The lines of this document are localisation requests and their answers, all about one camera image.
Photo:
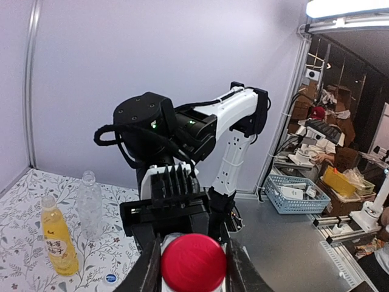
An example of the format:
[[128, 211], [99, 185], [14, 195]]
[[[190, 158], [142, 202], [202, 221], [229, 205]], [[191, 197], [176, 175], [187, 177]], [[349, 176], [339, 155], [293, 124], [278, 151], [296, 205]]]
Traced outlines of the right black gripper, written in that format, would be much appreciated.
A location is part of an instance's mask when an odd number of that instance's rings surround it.
[[139, 252], [157, 236], [168, 234], [208, 234], [210, 203], [207, 194], [185, 197], [176, 204], [165, 203], [161, 208], [151, 200], [120, 204], [120, 216], [127, 237], [133, 237]]

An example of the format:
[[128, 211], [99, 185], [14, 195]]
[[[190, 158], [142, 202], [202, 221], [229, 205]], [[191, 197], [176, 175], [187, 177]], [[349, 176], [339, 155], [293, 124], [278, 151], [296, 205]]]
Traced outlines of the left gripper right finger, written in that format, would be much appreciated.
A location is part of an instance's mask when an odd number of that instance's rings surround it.
[[225, 291], [228, 292], [273, 292], [254, 267], [240, 242], [228, 240], [225, 253], [227, 257], [227, 275]]

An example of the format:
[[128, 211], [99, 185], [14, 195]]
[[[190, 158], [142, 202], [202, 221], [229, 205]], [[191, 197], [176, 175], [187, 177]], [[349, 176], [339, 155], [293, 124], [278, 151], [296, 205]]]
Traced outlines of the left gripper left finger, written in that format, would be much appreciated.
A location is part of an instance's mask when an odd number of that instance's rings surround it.
[[142, 251], [128, 275], [114, 292], [161, 291], [161, 239], [158, 235]]

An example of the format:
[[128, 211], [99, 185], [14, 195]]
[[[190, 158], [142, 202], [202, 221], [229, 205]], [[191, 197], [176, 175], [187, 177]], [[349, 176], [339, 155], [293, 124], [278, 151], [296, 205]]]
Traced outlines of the blue white bottle cap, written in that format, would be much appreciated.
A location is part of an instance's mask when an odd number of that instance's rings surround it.
[[115, 274], [109, 273], [105, 275], [104, 280], [109, 285], [115, 285], [118, 281], [118, 277]]

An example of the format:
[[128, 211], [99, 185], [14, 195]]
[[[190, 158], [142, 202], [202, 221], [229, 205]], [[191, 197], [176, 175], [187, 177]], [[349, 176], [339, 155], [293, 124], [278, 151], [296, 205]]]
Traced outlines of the yellow juice bottle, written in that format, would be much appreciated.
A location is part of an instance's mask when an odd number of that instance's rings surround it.
[[41, 207], [43, 239], [50, 262], [59, 275], [72, 276], [78, 271], [78, 259], [66, 220], [54, 196], [42, 197]]

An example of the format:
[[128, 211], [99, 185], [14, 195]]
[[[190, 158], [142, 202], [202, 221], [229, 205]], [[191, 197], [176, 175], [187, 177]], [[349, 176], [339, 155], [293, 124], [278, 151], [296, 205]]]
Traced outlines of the clear plastic bottle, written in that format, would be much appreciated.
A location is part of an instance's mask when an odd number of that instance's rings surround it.
[[97, 241], [102, 235], [102, 190], [93, 171], [83, 173], [76, 202], [83, 237], [91, 242]]

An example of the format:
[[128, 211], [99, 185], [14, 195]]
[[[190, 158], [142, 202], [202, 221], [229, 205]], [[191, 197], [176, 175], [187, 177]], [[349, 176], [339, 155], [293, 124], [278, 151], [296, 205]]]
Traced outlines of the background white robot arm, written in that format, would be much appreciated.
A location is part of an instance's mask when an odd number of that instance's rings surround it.
[[384, 210], [384, 202], [388, 196], [388, 168], [384, 169], [385, 180], [373, 202], [364, 202], [362, 209], [350, 213], [351, 219], [366, 233], [381, 229], [379, 218]]

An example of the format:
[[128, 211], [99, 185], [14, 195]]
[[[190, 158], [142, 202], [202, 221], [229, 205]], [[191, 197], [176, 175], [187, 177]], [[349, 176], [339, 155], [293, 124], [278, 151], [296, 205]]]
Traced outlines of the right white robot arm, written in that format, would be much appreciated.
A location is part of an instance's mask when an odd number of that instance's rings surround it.
[[122, 203], [120, 216], [139, 250], [175, 232], [225, 242], [239, 172], [270, 106], [267, 91], [233, 82], [208, 102], [174, 106], [146, 92], [116, 107], [102, 133], [114, 133], [113, 144], [136, 171], [139, 200]]

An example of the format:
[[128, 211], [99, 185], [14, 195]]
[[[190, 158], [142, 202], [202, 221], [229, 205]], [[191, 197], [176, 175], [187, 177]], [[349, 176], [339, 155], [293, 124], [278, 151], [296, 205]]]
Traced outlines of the floral patterned table mat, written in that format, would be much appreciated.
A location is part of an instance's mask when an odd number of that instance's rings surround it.
[[83, 236], [77, 210], [81, 181], [30, 170], [1, 198], [2, 291], [113, 291], [139, 251], [125, 234], [120, 204], [137, 201], [136, 189], [98, 184]]

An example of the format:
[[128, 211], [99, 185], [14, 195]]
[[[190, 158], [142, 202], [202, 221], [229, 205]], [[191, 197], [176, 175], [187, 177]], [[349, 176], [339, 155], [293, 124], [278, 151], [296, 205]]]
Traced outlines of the blue plastic basket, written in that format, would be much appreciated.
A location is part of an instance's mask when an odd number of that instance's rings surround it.
[[270, 174], [263, 190], [279, 214], [320, 214], [331, 202], [307, 178]]

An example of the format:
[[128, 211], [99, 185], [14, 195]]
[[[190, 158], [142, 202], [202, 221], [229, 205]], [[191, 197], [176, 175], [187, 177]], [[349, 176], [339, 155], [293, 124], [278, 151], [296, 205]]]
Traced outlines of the person with red cap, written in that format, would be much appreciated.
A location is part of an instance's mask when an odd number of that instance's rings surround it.
[[348, 110], [328, 115], [322, 106], [311, 110], [308, 126], [320, 134], [315, 134], [315, 144], [306, 147], [306, 153], [315, 166], [335, 163], [338, 147], [348, 147], [356, 138], [354, 125]]

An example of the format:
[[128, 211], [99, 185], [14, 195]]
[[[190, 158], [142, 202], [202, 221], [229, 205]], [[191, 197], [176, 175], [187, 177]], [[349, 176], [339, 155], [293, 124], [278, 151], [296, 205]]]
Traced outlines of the cardboard box stack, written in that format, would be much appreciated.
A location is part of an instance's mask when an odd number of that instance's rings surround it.
[[311, 82], [308, 86], [301, 86], [300, 96], [297, 97], [287, 132], [295, 133], [298, 121], [309, 117], [316, 119], [324, 117], [327, 123], [337, 125], [345, 136], [355, 138], [355, 130], [351, 117], [352, 93], [340, 85], [327, 85], [321, 93], [317, 91], [317, 83]]

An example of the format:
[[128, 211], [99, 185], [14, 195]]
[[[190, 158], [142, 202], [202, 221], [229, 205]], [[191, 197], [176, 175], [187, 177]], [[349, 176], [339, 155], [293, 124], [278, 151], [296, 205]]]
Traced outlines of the ceiling light panel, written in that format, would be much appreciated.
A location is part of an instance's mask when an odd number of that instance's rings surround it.
[[311, 18], [349, 15], [353, 13], [388, 10], [388, 1], [320, 1], [307, 3], [306, 14]]

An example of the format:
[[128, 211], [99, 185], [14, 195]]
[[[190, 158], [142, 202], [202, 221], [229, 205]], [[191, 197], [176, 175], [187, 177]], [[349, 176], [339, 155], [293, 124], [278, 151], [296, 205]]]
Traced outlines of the front aluminium rail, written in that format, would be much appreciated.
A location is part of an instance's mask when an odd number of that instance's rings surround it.
[[320, 245], [335, 264], [338, 277], [348, 284], [348, 291], [355, 290], [363, 283], [366, 284], [365, 291], [377, 291], [364, 270], [342, 244], [331, 246], [323, 240]]

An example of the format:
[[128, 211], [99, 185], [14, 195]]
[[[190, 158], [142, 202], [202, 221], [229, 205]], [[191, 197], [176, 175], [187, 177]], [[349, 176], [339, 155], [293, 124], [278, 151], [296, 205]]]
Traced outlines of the right aluminium frame post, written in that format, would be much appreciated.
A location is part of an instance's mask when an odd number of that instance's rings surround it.
[[37, 166], [33, 134], [33, 69], [36, 49], [36, 38], [38, 34], [42, 3], [43, 2], [40, 0], [34, 0], [32, 2], [32, 8], [30, 11], [27, 29], [26, 52], [24, 57], [24, 77], [22, 86], [23, 118], [27, 147], [27, 160], [28, 166], [32, 169], [35, 169]]

